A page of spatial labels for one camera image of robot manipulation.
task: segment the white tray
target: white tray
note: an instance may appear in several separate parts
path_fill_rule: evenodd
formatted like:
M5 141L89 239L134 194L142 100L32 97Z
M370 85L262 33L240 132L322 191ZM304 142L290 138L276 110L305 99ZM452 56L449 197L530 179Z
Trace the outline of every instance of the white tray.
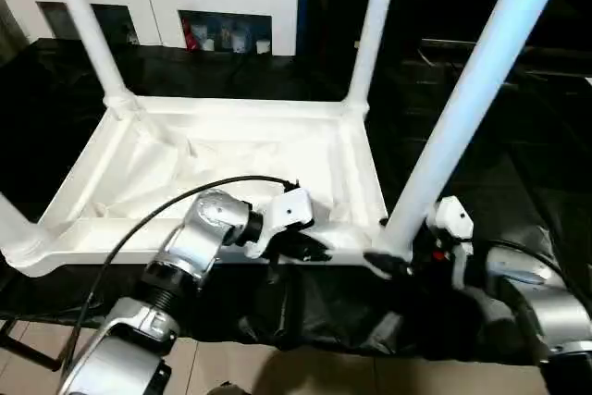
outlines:
M117 120L108 111L40 224L56 236L7 256L29 276L64 264L96 264L138 220L189 188L238 175L298 180L331 221L349 222L365 245L346 245L330 264L359 264L387 215L360 113L343 103L140 97L145 113ZM152 126L166 128L158 141ZM222 187L255 207L282 193L277 184ZM178 224L191 198L134 236L116 263L148 262ZM243 254L225 261L241 261Z

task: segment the silver robotic arm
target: silver robotic arm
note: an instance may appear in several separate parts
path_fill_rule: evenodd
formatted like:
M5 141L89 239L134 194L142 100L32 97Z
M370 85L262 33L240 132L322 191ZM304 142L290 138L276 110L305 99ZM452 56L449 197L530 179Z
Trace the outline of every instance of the silver robotic arm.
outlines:
M443 276L454 289L472 295L469 288L479 288L504 302L526 339L532 363L538 365L549 394L589 393L592 321L584 299L566 285L561 270L544 256L509 241L489 241L483 246L488 247L486 254L474 255L473 221L453 196L434 206L425 227L433 242L424 244L431 244L431 251L414 252L411 263L394 258L390 263L399 266L390 270L406 269L413 274L441 266L450 271Z
M220 248L236 244L260 256L274 235L312 223L312 204L301 188L275 197L262 213L220 190L200 193L134 294L117 301L84 345L58 394L162 394L171 375L164 357Z

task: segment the white leg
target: white leg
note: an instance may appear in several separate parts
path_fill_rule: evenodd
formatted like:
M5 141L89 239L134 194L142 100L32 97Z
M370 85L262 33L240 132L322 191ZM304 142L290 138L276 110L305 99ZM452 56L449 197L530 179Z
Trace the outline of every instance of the white leg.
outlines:
M493 102L548 0L498 0L373 247L405 260L412 242Z

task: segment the tiled floor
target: tiled floor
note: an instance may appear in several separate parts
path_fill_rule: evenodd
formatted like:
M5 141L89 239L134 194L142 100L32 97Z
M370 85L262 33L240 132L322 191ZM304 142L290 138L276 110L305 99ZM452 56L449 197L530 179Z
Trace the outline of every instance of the tiled floor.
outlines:
M69 327L18 323L12 336L57 356ZM89 338L85 330L81 343ZM203 395L225 381L253 395L544 395L535 368L496 364L372 359L300 349L177 341L167 361L166 395ZM49 395L59 374L0 351L0 394Z

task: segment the black fabric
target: black fabric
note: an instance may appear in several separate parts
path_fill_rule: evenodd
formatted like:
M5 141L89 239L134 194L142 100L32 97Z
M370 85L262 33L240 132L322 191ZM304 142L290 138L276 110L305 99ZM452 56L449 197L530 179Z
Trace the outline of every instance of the black fabric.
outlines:
M351 70L349 62L316 68L291 57L159 47L118 48L115 55L129 87L149 95L336 101ZM408 60L376 72L366 130L389 211L458 69ZM10 166L1 170L1 192L35 219L100 119L102 91L79 43L39 41L0 70L0 82L8 117L0 140ZM466 206L477 237L556 255L588 297L591 96L580 79L514 75L446 189ZM1 264L0 316L71 324L97 270L64 266L26 278ZM98 325L141 272L141 266L112 266L86 325ZM512 321L486 323L473 298L408 278L385 281L355 267L217 266L194 309L184 334L198 340L527 363Z

